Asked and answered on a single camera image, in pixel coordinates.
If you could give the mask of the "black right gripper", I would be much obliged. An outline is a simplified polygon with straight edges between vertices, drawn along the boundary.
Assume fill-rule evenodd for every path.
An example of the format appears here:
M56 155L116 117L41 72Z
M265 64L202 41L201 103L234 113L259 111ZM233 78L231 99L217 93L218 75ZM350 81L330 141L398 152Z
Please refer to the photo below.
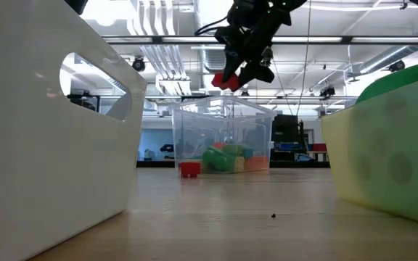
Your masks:
M244 62L238 75L238 88L252 80L271 83L274 73L260 64L263 50L281 26L291 26L291 13L306 0L233 0L226 21L230 44L224 49L226 65L222 82L227 82Z

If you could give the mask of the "large red plastic block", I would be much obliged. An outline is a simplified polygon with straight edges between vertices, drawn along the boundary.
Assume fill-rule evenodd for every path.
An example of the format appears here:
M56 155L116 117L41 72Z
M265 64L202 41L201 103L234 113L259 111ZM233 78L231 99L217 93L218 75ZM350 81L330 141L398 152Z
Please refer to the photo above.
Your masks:
M227 81L223 81L223 76L224 74L222 72L217 72L214 75L211 84L221 90L229 89L232 92L235 92L240 88L238 75L232 73Z

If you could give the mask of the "clear plastic bin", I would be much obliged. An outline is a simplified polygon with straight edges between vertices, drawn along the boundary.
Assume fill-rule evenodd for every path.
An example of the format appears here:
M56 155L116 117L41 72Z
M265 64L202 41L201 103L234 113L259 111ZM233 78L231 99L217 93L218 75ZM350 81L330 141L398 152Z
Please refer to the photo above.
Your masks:
M252 148L253 156L270 160L275 116L273 110L235 96L212 96L175 105L172 128L177 169L180 162L200 162L201 173L229 174L210 171L202 162L202 154L215 142Z

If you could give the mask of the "light green plastic block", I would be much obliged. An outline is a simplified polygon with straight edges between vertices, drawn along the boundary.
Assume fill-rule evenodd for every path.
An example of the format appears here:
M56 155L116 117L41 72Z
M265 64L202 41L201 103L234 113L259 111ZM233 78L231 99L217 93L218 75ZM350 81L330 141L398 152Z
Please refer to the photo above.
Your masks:
M227 144L222 148L222 152L233 157L243 156L243 146L238 144Z

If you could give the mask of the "green foam die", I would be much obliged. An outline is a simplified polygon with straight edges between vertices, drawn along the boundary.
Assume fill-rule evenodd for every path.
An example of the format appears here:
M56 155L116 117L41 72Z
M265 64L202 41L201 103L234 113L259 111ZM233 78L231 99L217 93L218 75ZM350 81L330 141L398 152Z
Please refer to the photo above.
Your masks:
M368 203L418 221L418 65L366 88L350 129L350 151Z

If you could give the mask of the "white plastic bin with handle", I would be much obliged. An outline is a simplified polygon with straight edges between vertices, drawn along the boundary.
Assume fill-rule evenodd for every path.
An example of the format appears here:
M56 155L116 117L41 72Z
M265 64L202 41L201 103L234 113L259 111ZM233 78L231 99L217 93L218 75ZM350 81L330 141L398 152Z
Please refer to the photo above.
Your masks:
M78 54L125 94L105 115L71 103ZM21 261L125 210L146 83L63 0L0 0L0 261Z

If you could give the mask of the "black background cabinet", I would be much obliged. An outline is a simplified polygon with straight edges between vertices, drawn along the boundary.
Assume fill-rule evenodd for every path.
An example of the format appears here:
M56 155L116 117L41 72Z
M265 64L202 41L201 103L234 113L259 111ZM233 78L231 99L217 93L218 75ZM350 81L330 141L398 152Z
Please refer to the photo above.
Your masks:
M275 143L299 142L298 117L277 115L273 120L271 138Z

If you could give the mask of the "black background machine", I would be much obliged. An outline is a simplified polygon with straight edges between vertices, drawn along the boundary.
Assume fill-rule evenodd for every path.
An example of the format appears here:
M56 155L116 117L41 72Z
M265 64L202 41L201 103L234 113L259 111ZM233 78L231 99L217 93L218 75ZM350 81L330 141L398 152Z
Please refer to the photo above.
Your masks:
M300 120L298 122L298 136L299 136L298 140L299 140L300 145L303 148L306 148L307 142L306 142L306 139L305 139L304 123L303 123L302 120Z

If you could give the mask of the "black ceiling fixture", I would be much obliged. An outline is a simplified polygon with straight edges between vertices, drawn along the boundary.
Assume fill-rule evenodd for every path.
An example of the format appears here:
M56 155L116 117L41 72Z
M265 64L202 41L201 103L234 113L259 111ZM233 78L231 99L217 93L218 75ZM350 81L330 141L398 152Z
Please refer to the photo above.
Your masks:
M400 70L404 70L405 67L406 67L406 65L405 65L404 61L403 60L399 60L399 61L393 63L392 65L390 65L388 67L388 70L390 72L394 73L394 72L397 72L397 71L400 71Z
M335 92L335 87L334 86L329 86L326 88L323 88L319 94L319 97L321 100L328 100L330 99L332 96L334 96L336 94Z

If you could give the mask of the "black round spotlight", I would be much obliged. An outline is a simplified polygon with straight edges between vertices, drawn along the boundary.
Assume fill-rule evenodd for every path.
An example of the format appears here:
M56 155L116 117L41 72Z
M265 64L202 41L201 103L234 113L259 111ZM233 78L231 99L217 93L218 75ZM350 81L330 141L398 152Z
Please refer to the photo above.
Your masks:
M144 58L142 56L134 57L134 60L132 62L132 68L134 68L139 73L143 72L146 69Z

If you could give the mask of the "black background equipment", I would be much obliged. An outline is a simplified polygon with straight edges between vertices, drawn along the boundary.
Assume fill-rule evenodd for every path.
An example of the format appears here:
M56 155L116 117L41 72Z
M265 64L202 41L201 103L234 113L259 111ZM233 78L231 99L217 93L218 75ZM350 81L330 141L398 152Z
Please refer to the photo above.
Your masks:
M77 104L80 107L99 112L99 106L101 101L100 96L91 95L90 93L69 94L67 95L67 99L71 103Z

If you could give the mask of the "large yellow-green foam toy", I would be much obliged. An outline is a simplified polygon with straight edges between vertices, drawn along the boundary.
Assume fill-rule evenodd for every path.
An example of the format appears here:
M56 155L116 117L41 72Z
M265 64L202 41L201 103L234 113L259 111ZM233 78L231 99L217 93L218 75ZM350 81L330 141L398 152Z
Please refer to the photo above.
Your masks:
M340 198L418 222L418 81L321 119Z

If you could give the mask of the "black frame crossbar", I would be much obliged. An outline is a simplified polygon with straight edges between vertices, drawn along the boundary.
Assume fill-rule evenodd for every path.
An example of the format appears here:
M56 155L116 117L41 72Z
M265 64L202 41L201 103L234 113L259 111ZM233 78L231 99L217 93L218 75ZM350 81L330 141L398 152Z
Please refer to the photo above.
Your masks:
M111 45L218 44L212 36L103 36ZM273 44L418 45L418 36L274 36Z

